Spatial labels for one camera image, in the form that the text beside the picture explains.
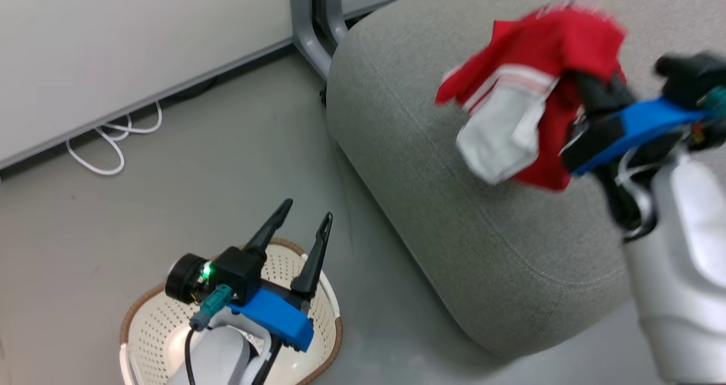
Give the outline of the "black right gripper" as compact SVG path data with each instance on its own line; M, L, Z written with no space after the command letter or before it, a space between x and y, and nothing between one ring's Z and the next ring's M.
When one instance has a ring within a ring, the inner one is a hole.
M607 81L579 71L573 76L586 117L609 115L637 101L618 72ZM684 116L674 112L620 112L577 135L565 146L560 157L570 174L586 174L682 124Z

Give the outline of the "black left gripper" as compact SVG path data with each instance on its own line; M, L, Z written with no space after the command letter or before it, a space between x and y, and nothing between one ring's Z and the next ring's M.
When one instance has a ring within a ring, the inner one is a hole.
M292 206L292 198L283 200L243 248L230 247L213 259L210 266L210 286L228 285L238 296L234 302L239 305L249 304L254 295L264 290L308 315L322 273L334 215L328 212L324 216L306 259L303 258L304 252L298 247L272 248L274 254L295 254L300 266L298 274L283 285L265 279L264 269L267 262L273 259L273 255L267 253L267 246L284 224Z

